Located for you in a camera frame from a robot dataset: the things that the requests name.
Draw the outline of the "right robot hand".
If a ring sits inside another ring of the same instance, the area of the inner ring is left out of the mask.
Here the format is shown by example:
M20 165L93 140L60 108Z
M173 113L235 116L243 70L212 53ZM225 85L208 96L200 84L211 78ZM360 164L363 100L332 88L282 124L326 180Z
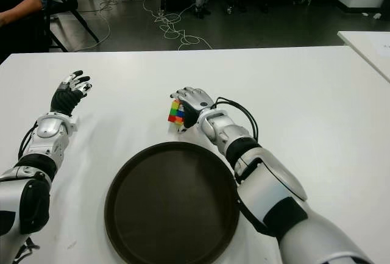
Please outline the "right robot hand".
M200 127L200 118L212 111L214 101L200 88L185 87L171 93L170 97L178 100L184 109L183 125L178 133L183 134L193 126Z

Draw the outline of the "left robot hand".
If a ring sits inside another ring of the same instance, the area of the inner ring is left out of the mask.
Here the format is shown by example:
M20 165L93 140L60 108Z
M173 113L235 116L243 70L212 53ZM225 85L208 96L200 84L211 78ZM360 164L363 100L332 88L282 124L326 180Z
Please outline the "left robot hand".
M91 89L90 76L85 76L82 70L71 73L60 82L53 94L50 112L71 117L75 107Z

